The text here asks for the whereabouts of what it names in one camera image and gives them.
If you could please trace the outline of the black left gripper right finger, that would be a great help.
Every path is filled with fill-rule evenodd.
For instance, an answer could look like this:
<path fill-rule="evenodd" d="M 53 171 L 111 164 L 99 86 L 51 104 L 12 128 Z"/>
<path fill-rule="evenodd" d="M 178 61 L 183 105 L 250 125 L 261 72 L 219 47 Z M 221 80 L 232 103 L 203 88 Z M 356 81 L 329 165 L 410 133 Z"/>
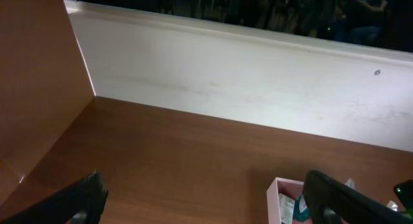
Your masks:
<path fill-rule="evenodd" d="M 408 218 L 318 171 L 310 170 L 303 197 L 313 224 L 412 224 Z"/>

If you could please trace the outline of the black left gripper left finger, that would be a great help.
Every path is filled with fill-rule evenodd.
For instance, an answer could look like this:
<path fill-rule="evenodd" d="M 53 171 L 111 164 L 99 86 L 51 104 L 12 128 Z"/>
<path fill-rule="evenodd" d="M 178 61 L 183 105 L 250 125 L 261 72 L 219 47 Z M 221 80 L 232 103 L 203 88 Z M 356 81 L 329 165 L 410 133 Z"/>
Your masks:
<path fill-rule="evenodd" d="M 100 173 L 93 172 L 1 224 L 99 223 L 107 197 L 108 189 Z"/>

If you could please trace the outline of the teal mouthwash bottle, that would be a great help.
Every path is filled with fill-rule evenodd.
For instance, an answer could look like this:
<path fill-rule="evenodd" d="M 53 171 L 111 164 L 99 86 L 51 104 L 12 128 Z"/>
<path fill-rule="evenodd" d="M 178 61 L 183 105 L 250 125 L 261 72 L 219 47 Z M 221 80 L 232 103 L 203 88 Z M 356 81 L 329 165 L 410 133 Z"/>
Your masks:
<path fill-rule="evenodd" d="M 309 209 L 304 199 L 304 195 L 300 195 L 294 204 L 293 218 L 297 221 L 304 222 L 310 216 Z"/>

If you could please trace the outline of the green white soap box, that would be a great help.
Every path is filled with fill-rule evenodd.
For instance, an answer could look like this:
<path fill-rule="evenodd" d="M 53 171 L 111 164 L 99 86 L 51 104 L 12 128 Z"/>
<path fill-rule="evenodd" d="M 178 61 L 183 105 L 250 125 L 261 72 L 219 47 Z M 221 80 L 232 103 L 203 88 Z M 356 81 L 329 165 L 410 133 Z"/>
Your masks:
<path fill-rule="evenodd" d="M 292 224 L 294 215 L 295 200 L 279 194 L 279 213 L 282 224 Z"/>

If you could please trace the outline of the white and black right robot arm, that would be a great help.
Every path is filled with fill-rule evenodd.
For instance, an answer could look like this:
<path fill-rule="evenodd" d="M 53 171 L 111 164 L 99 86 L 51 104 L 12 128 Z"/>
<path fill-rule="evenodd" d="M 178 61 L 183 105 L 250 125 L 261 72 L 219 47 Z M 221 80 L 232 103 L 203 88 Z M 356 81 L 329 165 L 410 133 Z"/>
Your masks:
<path fill-rule="evenodd" d="M 390 220 L 393 223 L 412 222 L 412 180 L 395 185 L 393 191 L 405 209 L 398 211 L 398 205 L 394 201 L 389 201 L 387 208 L 392 213 Z"/>

